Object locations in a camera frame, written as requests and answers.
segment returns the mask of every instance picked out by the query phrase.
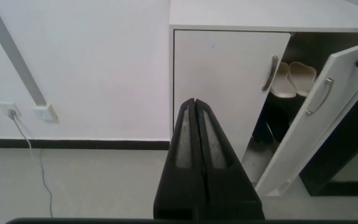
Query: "plug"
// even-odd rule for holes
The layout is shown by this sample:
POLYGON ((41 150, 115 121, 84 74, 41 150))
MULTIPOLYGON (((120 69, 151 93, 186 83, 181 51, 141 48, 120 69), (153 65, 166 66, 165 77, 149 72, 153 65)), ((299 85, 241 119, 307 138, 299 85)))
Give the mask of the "plug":
POLYGON ((9 109, 9 110, 7 111, 7 116, 8 116, 9 118, 11 118, 12 120, 15 120, 16 111, 15 111, 15 110, 12 110, 12 109, 9 109))

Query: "white wall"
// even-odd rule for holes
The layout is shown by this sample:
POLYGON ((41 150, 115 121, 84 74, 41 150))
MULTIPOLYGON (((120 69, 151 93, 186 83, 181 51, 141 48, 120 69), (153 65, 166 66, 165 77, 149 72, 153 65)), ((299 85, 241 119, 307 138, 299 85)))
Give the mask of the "white wall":
MULTIPOLYGON (((0 46, 0 101, 36 139, 169 140, 168 0, 0 0, 0 15, 58 124, 0 46)), ((0 138, 21 138, 0 112, 0 138)))

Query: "cabinet top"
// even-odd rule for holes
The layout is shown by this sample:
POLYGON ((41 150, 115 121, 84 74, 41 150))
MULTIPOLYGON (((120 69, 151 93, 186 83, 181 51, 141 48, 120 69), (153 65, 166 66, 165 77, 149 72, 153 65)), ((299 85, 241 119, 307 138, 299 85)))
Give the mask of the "cabinet top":
POLYGON ((171 0, 170 29, 358 32, 343 0, 171 0))

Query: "cabinet door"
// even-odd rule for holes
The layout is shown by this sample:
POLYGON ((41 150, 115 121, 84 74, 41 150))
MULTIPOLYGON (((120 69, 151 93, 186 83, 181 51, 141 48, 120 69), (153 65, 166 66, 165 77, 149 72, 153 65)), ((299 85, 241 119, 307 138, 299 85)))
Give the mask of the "cabinet door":
POLYGON ((189 98, 212 107, 241 160, 269 86, 268 77, 287 46, 289 34, 175 30, 173 119, 189 98))
POLYGON ((260 178, 259 195, 281 195, 358 90, 358 46, 330 55, 309 96, 260 178))

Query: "white slipper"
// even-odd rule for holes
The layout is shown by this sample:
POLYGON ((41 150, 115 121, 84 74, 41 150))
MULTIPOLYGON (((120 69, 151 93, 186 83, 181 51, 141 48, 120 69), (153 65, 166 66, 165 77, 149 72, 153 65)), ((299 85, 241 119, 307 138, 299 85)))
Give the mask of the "white slipper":
POLYGON ((297 94, 307 97, 310 90, 313 88, 316 74, 316 69, 313 67, 300 62, 292 62, 290 64, 288 80, 296 89, 297 94))
POLYGON ((270 92, 279 98, 293 98, 296 97, 296 89, 288 81, 287 76, 290 73, 290 67, 287 63, 281 62, 278 66, 276 76, 273 79, 273 84, 270 92))

